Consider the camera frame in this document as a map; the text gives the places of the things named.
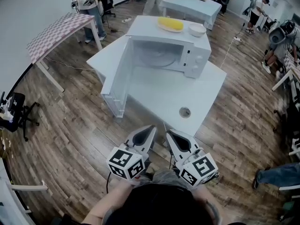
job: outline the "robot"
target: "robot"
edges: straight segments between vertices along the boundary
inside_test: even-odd
[[[133,131],[120,147],[113,148],[106,163],[114,175],[133,183],[149,166],[149,151],[154,146],[157,128],[148,125]],[[209,153],[205,153],[196,140],[183,132],[165,133],[170,154],[175,158],[172,169],[191,188],[218,177],[218,167]]]
[[[86,0],[85,3],[83,4],[84,6],[90,6],[95,2],[95,0]],[[78,9],[78,1],[77,0],[71,0],[71,8],[76,9],[77,13],[79,12]]]
[[[296,38],[296,36],[296,23],[292,20],[286,20],[270,33],[269,41],[271,44],[278,45],[284,42],[286,38]]]

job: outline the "open microwave door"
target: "open microwave door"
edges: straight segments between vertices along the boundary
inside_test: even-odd
[[[128,39],[119,65],[105,78],[101,95],[112,113],[117,118],[122,118],[125,111],[127,95],[130,87],[130,81],[133,66],[133,46],[132,40]]]

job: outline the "sneaker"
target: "sneaker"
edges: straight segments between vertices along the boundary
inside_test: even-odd
[[[246,28],[246,32],[252,35],[251,31],[248,28]]]
[[[267,71],[268,74],[271,74],[270,67],[266,65],[264,61],[262,62],[262,67]]]
[[[257,181],[257,175],[258,175],[259,171],[260,170],[257,170],[256,173],[255,173],[255,177],[254,177],[253,182],[252,182],[252,188],[253,189],[257,189],[258,188],[259,183]]]
[[[105,34],[104,36],[102,36],[102,37],[99,37],[99,40],[100,41],[103,41],[104,40],[104,38],[107,36],[107,34]]]
[[[91,40],[92,40],[92,39],[90,39],[90,38],[86,38],[86,39],[85,39],[85,43],[90,43]]]

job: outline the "desk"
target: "desk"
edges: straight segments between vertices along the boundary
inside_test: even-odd
[[[212,0],[162,0],[160,6],[164,8],[164,16],[166,16],[166,9],[173,9],[184,14],[197,17],[204,20],[204,26],[209,30],[215,23],[216,17],[221,10],[221,4]]]
[[[36,64],[45,74],[45,76],[61,92],[63,92],[64,89],[47,71],[49,68],[43,61],[43,58],[47,56],[54,48],[56,48],[64,40],[66,40],[69,36],[75,34],[75,32],[87,26],[88,24],[92,29],[97,47],[100,51],[102,49],[102,46],[98,38],[97,29],[94,23],[94,16],[74,13],[68,13],[62,16],[44,31],[39,33],[39,35],[27,45],[32,64]]]
[[[3,160],[0,158],[0,207],[3,224],[36,225],[30,218],[30,210],[26,210],[17,197],[15,190],[20,191],[45,191],[48,187],[43,186],[18,186],[11,185],[6,173]]]
[[[286,74],[272,88],[273,91],[275,91],[287,78],[290,78],[290,80],[295,78],[295,79],[297,79],[298,82],[300,81],[300,67],[295,66],[294,58],[288,52],[285,55],[284,65],[285,65],[285,68],[286,68]]]
[[[102,83],[118,66],[128,41],[122,36],[98,52],[87,63],[93,67]],[[185,77],[182,72],[135,67],[128,95],[142,108],[170,127],[194,136],[214,103],[226,73],[207,62],[198,79]],[[179,109],[188,107],[189,118],[180,116]]]

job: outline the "white plate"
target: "white plate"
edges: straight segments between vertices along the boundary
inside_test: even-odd
[[[67,23],[67,22],[69,22],[71,20],[72,20],[72,17],[69,17],[69,18],[65,19],[64,23]]]
[[[158,26],[159,26],[160,28],[162,28],[163,30],[166,30],[166,31],[169,31],[169,32],[182,32],[182,30],[183,30],[183,29],[181,29],[181,30],[175,30],[175,29],[166,27],[166,26],[164,26],[164,25],[162,25],[162,24],[159,24],[159,23],[157,23],[157,24],[158,24]]]

